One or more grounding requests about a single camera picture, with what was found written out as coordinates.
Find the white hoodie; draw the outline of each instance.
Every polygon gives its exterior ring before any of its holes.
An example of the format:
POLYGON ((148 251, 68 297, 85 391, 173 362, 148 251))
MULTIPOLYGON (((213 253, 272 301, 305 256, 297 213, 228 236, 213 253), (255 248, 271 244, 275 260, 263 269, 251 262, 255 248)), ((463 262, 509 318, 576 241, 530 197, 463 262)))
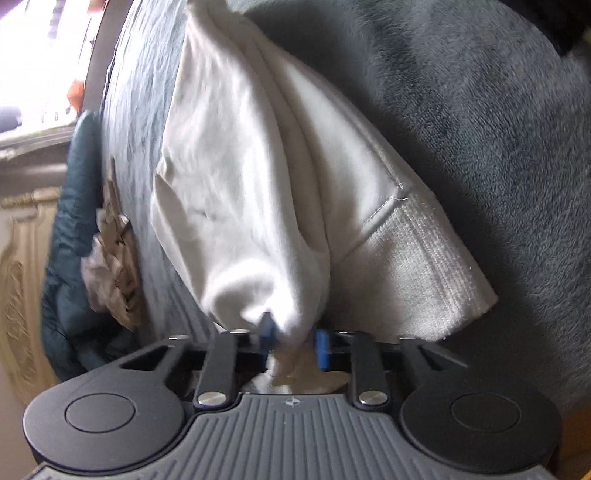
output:
POLYGON ((380 133, 220 0, 189 0, 152 224, 205 313, 231 330, 270 312, 287 347, 323 314, 437 340, 496 300, 380 133))

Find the white wall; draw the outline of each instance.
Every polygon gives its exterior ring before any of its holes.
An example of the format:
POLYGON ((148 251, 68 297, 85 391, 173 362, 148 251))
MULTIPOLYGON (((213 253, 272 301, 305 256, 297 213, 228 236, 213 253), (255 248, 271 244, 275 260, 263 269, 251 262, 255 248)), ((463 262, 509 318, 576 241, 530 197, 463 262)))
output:
MULTIPOLYGON (((9 239, 11 215, 24 216, 33 210, 0 209, 0 252, 9 239)), ((36 466, 22 433, 25 408, 12 392, 8 376, 0 364, 0 480, 21 480, 36 466)))

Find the gray plush fabric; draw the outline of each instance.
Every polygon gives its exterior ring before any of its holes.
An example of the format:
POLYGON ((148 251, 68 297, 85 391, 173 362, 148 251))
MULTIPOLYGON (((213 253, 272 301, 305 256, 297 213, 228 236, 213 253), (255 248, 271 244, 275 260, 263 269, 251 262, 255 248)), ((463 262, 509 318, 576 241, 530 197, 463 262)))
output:
MULTIPOLYGON (((155 0, 136 0, 103 119, 125 171, 118 171, 119 188, 140 232, 148 295, 169 304, 177 297, 166 293, 167 282, 181 287, 146 222, 178 66, 181 2, 155 8, 155 0)), ((446 344, 530 380, 562 410, 590 396, 587 57, 559 58, 535 27, 496 0, 230 4, 343 91, 437 195, 500 297, 446 344)), ((170 327, 159 301, 148 299, 160 315, 153 321, 170 327)), ((180 314, 191 313, 189 305, 183 297, 180 314)), ((175 322, 189 327, 197 318, 175 322)))

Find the black plastic device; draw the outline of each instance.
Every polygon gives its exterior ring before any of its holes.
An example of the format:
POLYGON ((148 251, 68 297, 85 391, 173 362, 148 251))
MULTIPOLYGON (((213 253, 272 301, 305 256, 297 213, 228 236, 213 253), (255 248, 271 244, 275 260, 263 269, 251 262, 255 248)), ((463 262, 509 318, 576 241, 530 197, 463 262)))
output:
POLYGON ((240 393, 271 342, 171 338, 49 389, 24 416, 31 479, 554 478, 560 416, 520 380, 418 339, 319 330, 317 364, 350 373, 346 393, 240 393))

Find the beige fabric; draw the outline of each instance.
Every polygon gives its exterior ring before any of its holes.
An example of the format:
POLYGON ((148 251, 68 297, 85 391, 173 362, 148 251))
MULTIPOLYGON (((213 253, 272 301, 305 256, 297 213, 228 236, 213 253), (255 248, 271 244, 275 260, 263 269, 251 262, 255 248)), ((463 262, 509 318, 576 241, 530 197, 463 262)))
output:
POLYGON ((333 86, 222 0, 189 0, 151 220, 225 329, 268 312, 259 391, 330 391, 305 341, 322 315, 378 340, 441 339, 496 296, 427 186, 333 86))
POLYGON ((134 330, 144 317, 144 298, 137 267, 137 248, 129 219, 119 211, 114 175, 105 187, 105 209, 92 253, 82 258, 82 280, 90 308, 109 311, 124 327, 134 330))

